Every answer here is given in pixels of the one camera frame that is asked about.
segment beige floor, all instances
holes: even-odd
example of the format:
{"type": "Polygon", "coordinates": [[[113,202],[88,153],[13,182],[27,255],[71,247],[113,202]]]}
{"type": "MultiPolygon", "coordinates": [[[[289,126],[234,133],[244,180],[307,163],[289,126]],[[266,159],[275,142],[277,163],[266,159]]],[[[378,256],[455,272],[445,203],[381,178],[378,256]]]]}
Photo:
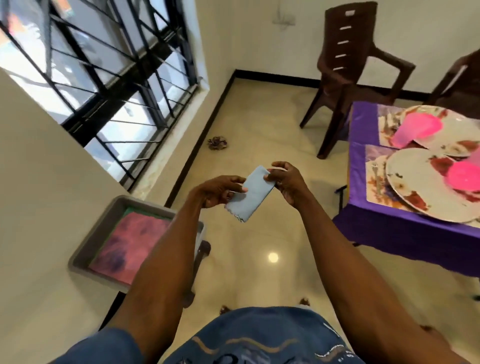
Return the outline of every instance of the beige floor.
{"type": "MultiPolygon", "coordinates": [[[[337,143],[326,160],[315,157],[331,112],[320,109],[304,130],[299,128],[314,93],[311,88],[237,79],[208,134],[225,136],[229,148],[201,148],[173,208],[179,208],[188,191],[207,179],[221,174],[247,176],[258,165],[287,160],[300,169],[333,217],[338,206],[334,190],[346,182],[348,144],[337,143]]],[[[230,308],[295,305],[308,297],[345,338],[316,272],[301,219],[280,193],[272,191],[245,224],[222,207],[203,210],[201,220],[212,252],[201,264],[195,300],[184,311],[166,355],[217,317],[223,304],[230,308]],[[272,252],[279,256],[277,263],[267,258],[272,252]]],[[[480,303],[470,298],[480,292],[478,280],[373,248],[358,249],[419,323],[437,327],[459,354],[480,364],[480,303]]]]}

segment chair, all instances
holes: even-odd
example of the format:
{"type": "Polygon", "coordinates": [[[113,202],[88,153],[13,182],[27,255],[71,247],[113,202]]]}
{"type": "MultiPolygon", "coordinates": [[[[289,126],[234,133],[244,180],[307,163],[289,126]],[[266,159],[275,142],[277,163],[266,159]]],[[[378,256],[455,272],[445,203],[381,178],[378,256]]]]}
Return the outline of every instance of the chair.
{"type": "Polygon", "coordinates": [[[322,73],[322,81],[300,123],[300,128],[303,128],[322,106],[333,110],[317,155],[320,159],[325,159],[334,147],[338,132],[345,123],[353,101],[392,105],[415,69],[414,64],[375,46],[373,31],[376,14],[377,3],[374,1],[340,5],[325,12],[324,45],[317,63],[317,68],[322,73]],[[400,70],[390,93],[386,96],[370,88],[356,85],[369,56],[381,59],[400,70]]]}
{"type": "Polygon", "coordinates": [[[480,49],[458,59],[425,104],[480,119],[480,49]]]}

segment forearm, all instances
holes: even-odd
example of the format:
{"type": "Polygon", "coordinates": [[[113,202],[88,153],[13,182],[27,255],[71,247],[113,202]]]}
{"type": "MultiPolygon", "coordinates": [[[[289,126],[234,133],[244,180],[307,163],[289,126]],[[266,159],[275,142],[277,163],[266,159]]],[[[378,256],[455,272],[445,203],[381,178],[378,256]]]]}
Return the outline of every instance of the forearm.
{"type": "Polygon", "coordinates": [[[202,200],[192,192],[143,262],[109,326],[129,331],[146,358],[158,360],[171,344],[192,283],[202,200]]]}
{"type": "Polygon", "coordinates": [[[360,357],[383,363],[432,363],[441,357],[443,363],[459,363],[448,347],[427,337],[312,195],[302,199],[299,212],[326,293],[360,357]]]}

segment person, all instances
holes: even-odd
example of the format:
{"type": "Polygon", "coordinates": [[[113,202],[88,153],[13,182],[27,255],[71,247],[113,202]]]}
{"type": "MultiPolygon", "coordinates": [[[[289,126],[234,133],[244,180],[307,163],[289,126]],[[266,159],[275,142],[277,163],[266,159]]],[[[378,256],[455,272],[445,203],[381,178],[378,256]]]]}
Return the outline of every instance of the person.
{"type": "MultiPolygon", "coordinates": [[[[414,322],[378,271],[335,227],[299,170],[288,162],[272,166],[265,179],[275,181],[300,213],[318,273],[353,350],[310,309],[248,307],[220,315],[164,363],[466,363],[437,331],[414,322]]],[[[243,182],[243,177],[220,176],[192,189],[107,327],[54,363],[158,362],[175,337],[192,281],[200,210],[245,192],[243,182]]]]}

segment purple tablecloth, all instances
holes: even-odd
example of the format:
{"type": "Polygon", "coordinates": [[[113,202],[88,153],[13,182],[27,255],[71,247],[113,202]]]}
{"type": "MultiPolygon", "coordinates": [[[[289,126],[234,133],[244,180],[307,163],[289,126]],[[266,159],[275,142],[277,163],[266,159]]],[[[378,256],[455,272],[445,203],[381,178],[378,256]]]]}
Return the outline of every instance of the purple tablecloth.
{"type": "Polygon", "coordinates": [[[379,145],[377,104],[355,102],[350,116],[349,200],[334,223],[350,240],[383,252],[480,277],[480,229],[367,201],[365,145],[379,145]]]}

